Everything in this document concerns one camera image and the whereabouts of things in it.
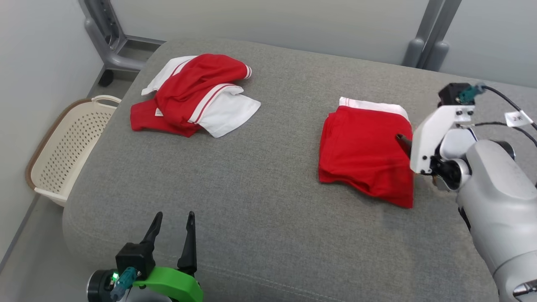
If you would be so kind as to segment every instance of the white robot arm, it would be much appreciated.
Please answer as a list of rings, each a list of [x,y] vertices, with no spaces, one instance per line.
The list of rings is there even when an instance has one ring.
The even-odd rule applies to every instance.
[[[457,192],[459,213],[496,282],[500,302],[537,301],[537,189],[505,142],[477,140],[470,128],[483,85],[452,83],[406,143],[410,168]]]

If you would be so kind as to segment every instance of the red cloth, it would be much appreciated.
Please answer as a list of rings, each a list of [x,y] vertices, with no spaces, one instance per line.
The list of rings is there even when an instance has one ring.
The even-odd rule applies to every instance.
[[[413,172],[395,140],[412,138],[403,116],[340,106],[324,122],[319,180],[343,182],[361,192],[401,207],[412,208]]]
[[[130,126],[134,131],[154,129],[190,137],[201,126],[188,120],[211,89],[244,79],[248,73],[243,62],[226,55],[199,55],[166,80],[153,99],[130,108]],[[157,108],[163,117],[155,116]]]

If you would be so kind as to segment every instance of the beige plastic basket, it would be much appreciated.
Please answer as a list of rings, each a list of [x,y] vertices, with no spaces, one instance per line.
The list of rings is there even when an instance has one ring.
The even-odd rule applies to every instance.
[[[72,186],[110,117],[120,103],[113,96],[82,99],[67,107],[49,129],[26,167],[26,182],[35,192],[65,206]]]

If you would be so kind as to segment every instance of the white tag with text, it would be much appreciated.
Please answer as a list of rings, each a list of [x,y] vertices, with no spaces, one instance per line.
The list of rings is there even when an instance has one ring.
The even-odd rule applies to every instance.
[[[533,123],[532,119],[522,110],[506,112],[505,113],[505,123],[509,127],[520,127],[524,125],[529,125]]]

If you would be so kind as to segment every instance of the gray fabric surface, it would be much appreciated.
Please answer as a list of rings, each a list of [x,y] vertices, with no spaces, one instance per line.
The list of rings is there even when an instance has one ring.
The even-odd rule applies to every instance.
[[[133,132],[130,106],[172,57],[222,53],[252,67],[240,83],[262,103],[243,126],[215,139]],[[157,211],[158,265],[174,267],[189,211],[196,213],[205,301],[495,301],[496,287],[457,212],[454,194],[416,176],[405,210],[317,180],[318,144],[340,96],[395,103],[416,127],[453,75],[230,40],[164,44],[134,81],[69,196],[63,231],[70,250],[101,268],[143,237]],[[537,90],[488,83],[537,117]],[[487,92],[476,121],[511,111]],[[531,142],[499,126],[535,181]]]

